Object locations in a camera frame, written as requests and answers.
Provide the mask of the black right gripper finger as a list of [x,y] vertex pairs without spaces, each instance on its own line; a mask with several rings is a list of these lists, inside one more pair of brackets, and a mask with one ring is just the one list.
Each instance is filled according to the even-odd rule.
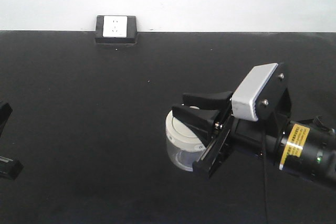
[[172,106],[173,116],[186,125],[202,143],[209,143],[219,110],[195,109],[185,105]]
[[229,106],[232,91],[220,93],[183,93],[183,104],[202,110],[222,110]]

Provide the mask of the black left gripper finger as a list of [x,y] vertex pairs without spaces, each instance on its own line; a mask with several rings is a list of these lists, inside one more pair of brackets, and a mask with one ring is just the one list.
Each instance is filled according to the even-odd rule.
[[0,134],[2,134],[3,129],[12,113],[13,109],[7,102],[1,101],[1,112],[0,112]]
[[15,180],[23,168],[19,160],[1,156],[1,178]]

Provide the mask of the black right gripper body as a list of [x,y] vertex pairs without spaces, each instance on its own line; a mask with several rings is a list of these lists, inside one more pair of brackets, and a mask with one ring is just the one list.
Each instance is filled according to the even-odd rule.
[[232,114],[231,102],[228,107],[219,110],[214,123],[214,131],[201,157],[193,163],[193,172],[211,178],[221,164],[235,149],[251,151],[257,149],[257,154],[265,151],[264,127],[254,122],[239,120]]

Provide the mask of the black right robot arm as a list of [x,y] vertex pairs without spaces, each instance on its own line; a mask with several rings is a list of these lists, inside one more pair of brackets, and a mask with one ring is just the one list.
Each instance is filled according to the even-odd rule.
[[185,93],[173,116],[205,146],[193,171],[211,177],[233,150],[335,189],[335,130],[319,118],[293,121],[285,63],[254,66],[235,91]]

